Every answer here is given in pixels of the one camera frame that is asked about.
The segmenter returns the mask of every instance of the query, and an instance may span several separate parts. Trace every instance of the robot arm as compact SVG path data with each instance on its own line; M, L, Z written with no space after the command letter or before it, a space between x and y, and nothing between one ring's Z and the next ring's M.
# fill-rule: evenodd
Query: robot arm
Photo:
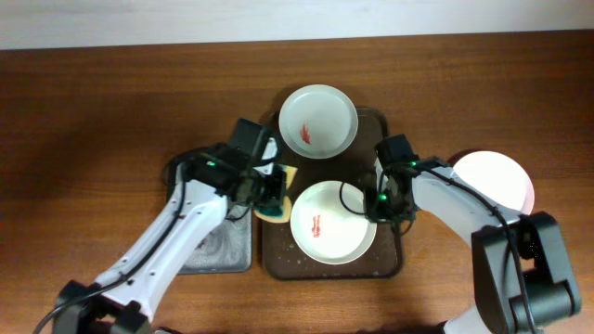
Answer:
M92 286L70 282L34 333L52 317L54 333L91 332L105 315L115 318L111 333L150 333L161 297L196 246L224 222L228 203L282 205L286 175L274 164L277 156L265 127L239 120L227 145L173 159L168 200L155 221Z
M177 184L174 194L157 219L136 244L95 280L99 285L107 286L117 280L121 273L129 273L163 235L175 218L175 212L181 207L179 219L169 236L146 263L125 284L103 293L104 297L121 305L138 302L140 313L146 315L148 321L152 321L161 297L189 255L226 217L226 196L217 195L215 188L196 180L187 181L185 186L182 186L182 182Z
M446 163L419 161L404 135L376 146L378 187L365 190L365 213L376 223L433 213L471 246L477 306L439 331L456 333L539 332L536 326L575 315L581 299L557 222L500 206L462 181ZM534 260L523 271L520 256Z

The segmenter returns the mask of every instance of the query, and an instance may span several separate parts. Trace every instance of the wooden table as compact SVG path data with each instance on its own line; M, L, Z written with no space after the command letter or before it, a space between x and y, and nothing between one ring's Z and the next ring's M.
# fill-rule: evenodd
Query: wooden table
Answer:
M91 283L134 243L163 205L171 157L316 83L382 110L422 157L481 148L518 161L535 211L562 226L584 300L549 333L591 332L594 32L0 52L1 331L31 331L64 284ZM460 238L421 213L405 243L387 281L279 282L257 251L247 273L177 278L154 324L353 332L436 324L473 304Z

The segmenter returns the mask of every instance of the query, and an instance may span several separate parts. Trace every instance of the yellow sponge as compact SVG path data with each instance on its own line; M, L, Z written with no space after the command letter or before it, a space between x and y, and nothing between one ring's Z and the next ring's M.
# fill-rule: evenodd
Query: yellow sponge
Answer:
M290 166L282 166L285 174L285 184L287 188L291 186L297 173L297 168ZM254 214L256 217L267 221L268 223L287 223L291 218L292 204L288 196L282 200L282 207L276 208L256 208Z

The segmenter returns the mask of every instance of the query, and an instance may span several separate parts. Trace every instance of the white plate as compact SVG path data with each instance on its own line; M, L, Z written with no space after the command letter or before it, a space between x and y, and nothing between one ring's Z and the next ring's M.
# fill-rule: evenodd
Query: white plate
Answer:
M322 263L350 263L363 255L375 238L376 224L342 206L341 183L324 181L308 187L291 212L291 232L297 246ZM350 209L363 211L363 193L356 187L345 184L342 199Z
M470 153L454 165L456 174L495 202L530 214L535 206L535 189L528 173L512 158L501 153Z
M278 126L287 145L306 158L334 157L353 142L359 120L340 90L312 84L296 90L280 109Z

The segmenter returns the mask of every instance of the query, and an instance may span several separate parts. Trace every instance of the brown tray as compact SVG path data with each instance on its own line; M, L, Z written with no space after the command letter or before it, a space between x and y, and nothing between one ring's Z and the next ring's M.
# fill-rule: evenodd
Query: brown tray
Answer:
M282 143L278 163L297 167L288 195L294 203L313 184L326 180L344 181L362 188L359 178L374 170L374 147L388 136L385 117L376 109L357 108L359 126L355 140L340 155L326 160L312 160L293 152ZM278 134L278 114L268 124ZM395 237L389 225L378 225L375 239L368 251L351 263L332 265L320 263L305 255L295 243L289 224L262 225L262 258L270 276L281 280L389 278L403 265L400 237Z

